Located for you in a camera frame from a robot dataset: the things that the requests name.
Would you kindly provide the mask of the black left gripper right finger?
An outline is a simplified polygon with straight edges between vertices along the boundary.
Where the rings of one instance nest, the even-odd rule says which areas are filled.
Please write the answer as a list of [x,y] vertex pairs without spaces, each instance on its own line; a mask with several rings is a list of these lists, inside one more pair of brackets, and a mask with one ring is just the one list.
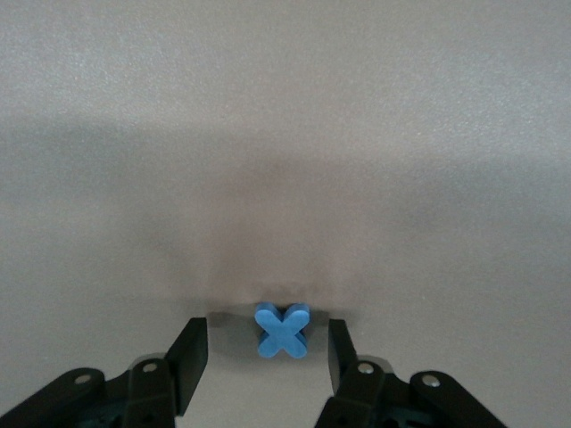
[[328,321],[333,395],[317,427],[503,427],[453,377],[421,371],[404,382],[388,361],[360,356],[342,319]]

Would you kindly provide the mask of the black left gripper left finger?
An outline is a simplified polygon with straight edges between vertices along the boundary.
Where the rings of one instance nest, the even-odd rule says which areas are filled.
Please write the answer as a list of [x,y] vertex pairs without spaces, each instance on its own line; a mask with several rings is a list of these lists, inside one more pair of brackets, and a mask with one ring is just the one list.
[[190,319],[166,354],[108,380],[70,370],[1,416],[3,427],[174,427],[208,362],[207,320]]

